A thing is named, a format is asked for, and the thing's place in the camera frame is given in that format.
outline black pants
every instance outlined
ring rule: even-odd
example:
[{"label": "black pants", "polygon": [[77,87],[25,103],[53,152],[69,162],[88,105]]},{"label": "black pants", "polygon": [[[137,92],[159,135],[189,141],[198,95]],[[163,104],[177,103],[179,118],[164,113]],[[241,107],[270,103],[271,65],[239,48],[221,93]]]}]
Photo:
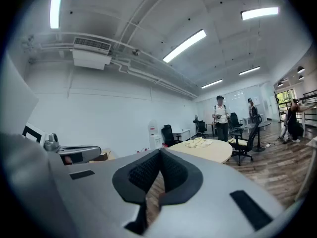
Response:
[{"label": "black pants", "polygon": [[216,123],[216,128],[217,128],[217,134],[218,134],[218,140],[227,142],[228,141],[228,130],[229,130],[229,125],[228,123]]},{"label": "black pants", "polygon": [[298,137],[302,136],[304,133],[303,128],[299,125],[298,122],[294,123],[294,124],[288,124],[287,126],[287,130],[288,132],[293,136],[293,140],[297,140]]}]

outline wooden floor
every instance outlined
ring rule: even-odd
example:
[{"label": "wooden floor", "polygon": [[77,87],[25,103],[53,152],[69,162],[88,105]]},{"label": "wooden floor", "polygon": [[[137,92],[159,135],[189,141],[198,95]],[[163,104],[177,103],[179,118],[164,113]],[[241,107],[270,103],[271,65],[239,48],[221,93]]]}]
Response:
[{"label": "wooden floor", "polygon": [[[265,131],[261,128],[261,145],[265,146],[270,143],[271,146],[260,153],[250,151],[248,154],[253,156],[253,162],[250,161],[250,158],[241,157],[241,166],[239,167],[237,164],[238,156],[235,156],[231,157],[226,164],[265,188],[282,205],[289,207],[294,202],[294,198],[304,181],[313,153],[312,148],[306,144],[317,136],[317,129],[306,126],[305,138],[301,138],[299,144],[293,142],[282,144],[281,141],[277,140],[281,126],[280,123],[272,122]],[[243,138],[249,138],[246,130],[243,133]],[[159,173],[146,197],[149,225],[159,214],[158,197],[163,192],[164,181]]]}]

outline air conditioning unit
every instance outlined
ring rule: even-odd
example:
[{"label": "air conditioning unit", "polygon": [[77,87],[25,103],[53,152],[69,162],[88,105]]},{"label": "air conditioning unit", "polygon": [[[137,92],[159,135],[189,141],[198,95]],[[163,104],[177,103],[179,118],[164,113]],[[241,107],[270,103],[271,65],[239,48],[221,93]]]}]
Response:
[{"label": "air conditioning unit", "polygon": [[110,47],[108,43],[76,37],[72,50],[74,65],[104,69],[105,64],[110,64],[111,61],[111,57],[107,56]]}]

